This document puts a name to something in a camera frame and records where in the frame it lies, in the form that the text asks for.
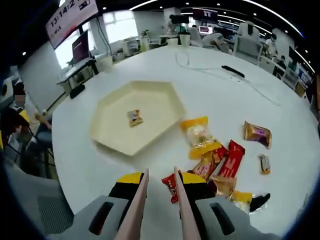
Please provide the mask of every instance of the cup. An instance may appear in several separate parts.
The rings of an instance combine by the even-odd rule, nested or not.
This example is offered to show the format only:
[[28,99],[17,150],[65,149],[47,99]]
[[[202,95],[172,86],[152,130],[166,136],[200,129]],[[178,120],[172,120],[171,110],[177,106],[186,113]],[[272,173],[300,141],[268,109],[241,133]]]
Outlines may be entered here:
[[190,45],[190,34],[180,34],[180,41],[183,47],[189,47]]

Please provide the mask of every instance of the cream plastic tray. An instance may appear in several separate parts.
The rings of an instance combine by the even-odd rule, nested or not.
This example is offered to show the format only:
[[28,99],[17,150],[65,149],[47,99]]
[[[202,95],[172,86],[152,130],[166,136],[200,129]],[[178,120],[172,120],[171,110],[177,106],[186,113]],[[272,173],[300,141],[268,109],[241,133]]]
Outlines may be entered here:
[[[143,123],[130,127],[127,113],[133,110],[140,110]],[[133,156],[178,122],[185,112],[170,82],[132,81],[98,102],[90,137]]]

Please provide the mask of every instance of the yellow snack package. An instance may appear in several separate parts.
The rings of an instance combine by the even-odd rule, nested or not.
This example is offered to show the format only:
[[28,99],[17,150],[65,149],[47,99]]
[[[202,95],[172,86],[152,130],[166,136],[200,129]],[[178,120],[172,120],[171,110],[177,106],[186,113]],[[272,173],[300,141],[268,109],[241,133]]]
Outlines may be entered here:
[[180,126],[191,145],[190,159],[198,159],[203,154],[222,147],[221,143],[209,133],[207,116],[182,121]]

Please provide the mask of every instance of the gold wrapper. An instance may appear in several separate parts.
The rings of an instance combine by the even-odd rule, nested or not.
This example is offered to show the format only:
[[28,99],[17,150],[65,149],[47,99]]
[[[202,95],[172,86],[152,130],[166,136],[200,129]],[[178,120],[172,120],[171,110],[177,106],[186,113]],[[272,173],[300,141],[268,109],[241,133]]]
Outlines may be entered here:
[[217,187],[216,195],[227,195],[228,199],[231,199],[236,183],[237,183],[237,178],[232,178],[232,177],[224,177],[224,176],[213,176],[211,175],[209,178],[209,181],[213,181],[214,184]]
[[262,126],[257,126],[244,122],[244,140],[257,141],[266,146],[267,149],[271,147],[272,134],[271,131]]

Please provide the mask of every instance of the monitor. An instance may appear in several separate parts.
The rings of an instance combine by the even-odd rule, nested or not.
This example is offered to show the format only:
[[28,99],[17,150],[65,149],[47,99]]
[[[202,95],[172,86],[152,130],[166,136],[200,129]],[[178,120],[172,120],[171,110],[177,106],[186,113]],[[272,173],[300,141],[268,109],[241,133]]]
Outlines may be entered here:
[[192,17],[195,20],[204,20],[208,22],[217,22],[218,21],[218,12],[211,9],[205,8],[193,8]]
[[96,0],[66,0],[45,25],[56,49],[81,24],[98,13]]
[[211,26],[199,26],[199,33],[200,34],[210,35],[213,32],[214,32],[214,29]]
[[72,43],[73,64],[90,57],[88,31],[85,31]]

